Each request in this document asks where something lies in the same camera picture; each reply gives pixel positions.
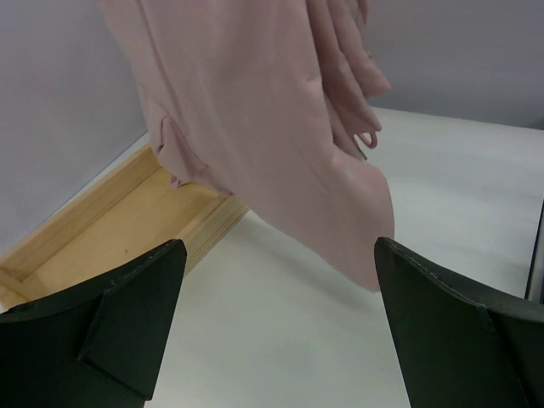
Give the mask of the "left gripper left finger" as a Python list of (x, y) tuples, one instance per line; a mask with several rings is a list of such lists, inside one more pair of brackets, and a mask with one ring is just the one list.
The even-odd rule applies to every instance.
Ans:
[(3, 407), (142, 407), (152, 399), (187, 252), (170, 240), (1, 315)]

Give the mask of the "pink trousers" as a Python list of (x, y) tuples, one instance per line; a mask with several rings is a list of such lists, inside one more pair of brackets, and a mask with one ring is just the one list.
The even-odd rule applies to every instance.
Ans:
[(204, 184), (377, 291), (394, 234), (388, 183), (364, 149), (389, 88), (363, 43), (365, 1), (103, 1), (150, 146), (176, 185)]

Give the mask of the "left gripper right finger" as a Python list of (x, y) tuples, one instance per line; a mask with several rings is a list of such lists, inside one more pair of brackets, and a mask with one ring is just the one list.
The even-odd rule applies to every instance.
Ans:
[(377, 277), (413, 407), (541, 407), (543, 306), (433, 263), (389, 238)]

